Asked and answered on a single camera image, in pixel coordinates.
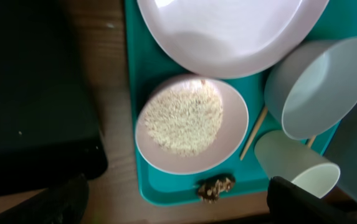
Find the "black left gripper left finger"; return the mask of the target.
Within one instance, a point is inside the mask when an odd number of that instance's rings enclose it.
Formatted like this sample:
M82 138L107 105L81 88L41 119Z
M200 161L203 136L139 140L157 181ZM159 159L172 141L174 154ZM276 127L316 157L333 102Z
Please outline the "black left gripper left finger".
M0 224L80 223L88 195L87 179L80 174L0 213Z

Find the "beige paper cup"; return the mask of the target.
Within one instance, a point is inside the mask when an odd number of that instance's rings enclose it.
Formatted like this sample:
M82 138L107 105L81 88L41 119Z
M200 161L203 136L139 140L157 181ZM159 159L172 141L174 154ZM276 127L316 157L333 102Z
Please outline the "beige paper cup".
M254 153L268 178L282 177L318 198L329 193L341 175L337 164L281 130L263 135Z

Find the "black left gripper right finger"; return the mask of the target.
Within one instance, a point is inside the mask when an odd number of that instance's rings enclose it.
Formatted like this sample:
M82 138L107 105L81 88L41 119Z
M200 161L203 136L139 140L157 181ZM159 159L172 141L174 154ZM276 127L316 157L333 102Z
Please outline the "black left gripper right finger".
M357 224L345 212L279 176L269 181L267 205L274 223Z

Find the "brown food scrap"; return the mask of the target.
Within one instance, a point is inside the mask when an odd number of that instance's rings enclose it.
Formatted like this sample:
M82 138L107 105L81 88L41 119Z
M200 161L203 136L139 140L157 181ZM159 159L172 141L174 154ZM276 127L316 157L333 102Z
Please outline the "brown food scrap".
M214 203L219 200L221 193L231 191L235 184L236 179L232 174L215 175L197 183L196 195L203 202Z

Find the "small pink bowl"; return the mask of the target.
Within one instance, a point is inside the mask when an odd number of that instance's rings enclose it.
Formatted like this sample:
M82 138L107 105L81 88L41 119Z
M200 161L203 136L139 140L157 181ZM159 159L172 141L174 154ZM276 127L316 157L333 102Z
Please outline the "small pink bowl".
M149 136L145 122L145 108L157 94L188 80L208 80L221 96L223 119L214 142L202 153L182 157L162 150ZM197 75L178 75L163 82L151 95L140 112L135 126L136 146L147 163L166 173L189 175L212 169L228 159L243 142L249 125L249 112L242 95L231 85L220 80Z

